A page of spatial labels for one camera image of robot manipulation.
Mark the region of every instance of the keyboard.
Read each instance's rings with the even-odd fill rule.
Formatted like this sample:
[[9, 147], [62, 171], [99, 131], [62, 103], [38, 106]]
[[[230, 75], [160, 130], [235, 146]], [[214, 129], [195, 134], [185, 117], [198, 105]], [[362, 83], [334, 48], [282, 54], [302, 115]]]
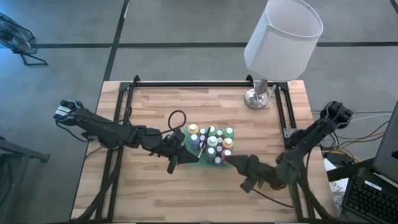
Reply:
[[361, 168], [349, 180], [342, 207], [372, 223], [398, 224], [398, 189]]

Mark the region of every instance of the wooden tabletop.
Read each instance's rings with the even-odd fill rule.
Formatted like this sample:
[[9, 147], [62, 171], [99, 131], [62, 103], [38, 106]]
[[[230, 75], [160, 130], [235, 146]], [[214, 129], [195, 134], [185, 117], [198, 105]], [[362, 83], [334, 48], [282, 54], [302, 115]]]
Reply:
[[[100, 116], [113, 119], [119, 83], [104, 82], [97, 109]], [[243, 102], [247, 90], [247, 87], [134, 88], [131, 123], [166, 130], [169, 114], [174, 110], [184, 110], [187, 124], [234, 128], [234, 155], [256, 154], [260, 161], [274, 166], [275, 157], [284, 151], [276, 99], [271, 98], [264, 110], [250, 110]], [[313, 123], [313, 118], [303, 81], [289, 82], [289, 90], [297, 126], [305, 129]], [[283, 95], [282, 101], [289, 126]], [[182, 116], [176, 115], [172, 126], [181, 122]], [[90, 143], [87, 153], [98, 147], [98, 142]], [[106, 150], [103, 149], [85, 161], [72, 218], [78, 217], [98, 193], [105, 158]], [[149, 152], [143, 149], [125, 147], [114, 211], [115, 222], [296, 221], [293, 209], [271, 202], [255, 192], [247, 194], [240, 189], [244, 177], [235, 168], [214, 169], [183, 164], [170, 175], [166, 172], [168, 163], [166, 158], [149, 156]], [[312, 152], [308, 175], [311, 190], [334, 215], [333, 199], [319, 148]], [[260, 191], [292, 204], [288, 187], [274, 191], [264, 184]], [[301, 191], [300, 194], [306, 217], [305, 200]], [[104, 216], [108, 200], [109, 197], [104, 203]]]

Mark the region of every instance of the lamp base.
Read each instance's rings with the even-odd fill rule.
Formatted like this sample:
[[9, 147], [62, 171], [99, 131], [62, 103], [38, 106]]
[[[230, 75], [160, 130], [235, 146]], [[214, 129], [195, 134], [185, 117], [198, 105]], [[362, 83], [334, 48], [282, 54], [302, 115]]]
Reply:
[[271, 93], [271, 90], [267, 89], [265, 93], [258, 95], [254, 88], [250, 89], [244, 96], [244, 104], [252, 110], [260, 110], [265, 108], [269, 101], [269, 96], [271, 95], [268, 95], [267, 92]]

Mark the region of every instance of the paint bottle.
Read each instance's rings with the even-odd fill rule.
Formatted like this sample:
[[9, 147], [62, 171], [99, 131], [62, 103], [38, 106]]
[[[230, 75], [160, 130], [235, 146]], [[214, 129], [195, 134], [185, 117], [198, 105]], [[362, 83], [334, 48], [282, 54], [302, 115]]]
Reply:
[[216, 134], [217, 134], [216, 128], [214, 126], [210, 126], [209, 128], [210, 128], [209, 137], [216, 136]]
[[205, 134], [206, 134], [206, 129], [201, 128], [200, 131], [199, 131], [199, 133], [200, 133], [201, 136], [202, 136], [202, 135], [205, 135]]
[[199, 137], [200, 142], [204, 142], [205, 139], [206, 139], [206, 136], [200, 136], [200, 137]]
[[217, 156], [221, 156], [221, 152], [223, 152], [223, 147], [222, 146], [217, 146], [216, 152], [217, 152]]
[[216, 157], [216, 151], [214, 150], [214, 148], [210, 147], [210, 148], [206, 149], [207, 162], [213, 163], [215, 157]]
[[198, 134], [199, 133], [199, 127], [195, 124], [191, 124], [190, 126], [188, 126], [188, 132], [190, 134]]
[[221, 165], [221, 158], [220, 157], [215, 157], [214, 158], [214, 165], [219, 166]]
[[223, 131], [222, 130], [218, 130], [217, 133], [216, 133], [216, 137], [222, 138], [223, 137]]
[[217, 139], [217, 145], [222, 145], [223, 144], [223, 138], [221, 138], [221, 137], [219, 137], [218, 139]]
[[234, 137], [234, 130], [232, 128], [226, 128], [223, 132], [224, 138], [232, 139]]
[[199, 147], [199, 138], [196, 134], [192, 134], [189, 139], [192, 149], [197, 149]]
[[230, 156], [232, 152], [229, 149], [224, 149], [223, 152], [221, 153], [221, 160], [224, 162], [225, 157]]
[[218, 144], [217, 138], [215, 136], [210, 136], [207, 138], [207, 147], [216, 148]]
[[226, 138], [223, 141], [223, 149], [231, 150], [234, 147], [234, 141], [230, 138]]

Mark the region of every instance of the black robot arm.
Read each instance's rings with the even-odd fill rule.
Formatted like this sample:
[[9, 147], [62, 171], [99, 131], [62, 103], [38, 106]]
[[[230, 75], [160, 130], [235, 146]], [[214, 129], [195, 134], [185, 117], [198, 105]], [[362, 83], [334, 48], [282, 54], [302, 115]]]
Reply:
[[150, 151], [150, 156], [157, 154], [159, 157], [167, 157], [170, 161], [167, 168], [169, 174], [174, 171], [177, 164], [199, 161], [199, 158], [182, 144], [185, 135], [179, 128], [170, 130], [172, 134], [162, 138], [159, 129], [133, 126], [129, 121], [127, 124], [119, 124], [120, 121], [110, 121], [84, 108], [81, 102], [72, 100], [62, 100], [54, 118], [58, 126], [62, 124], [84, 129], [83, 137], [89, 139], [90, 136], [96, 136], [98, 141], [109, 149], [120, 145], [133, 148], [141, 145], [143, 149]]
[[241, 188], [250, 192], [257, 182], [267, 182], [273, 189], [281, 189], [287, 184], [298, 183], [304, 194], [313, 202], [314, 208], [324, 219], [333, 218], [312, 194], [304, 167], [304, 157], [328, 134], [347, 127], [353, 112], [342, 103], [328, 103], [320, 113], [320, 118], [306, 130], [296, 131], [287, 140], [288, 150], [280, 154], [275, 167], [259, 162], [255, 155], [229, 156], [226, 160], [235, 166], [239, 174], [246, 176]]

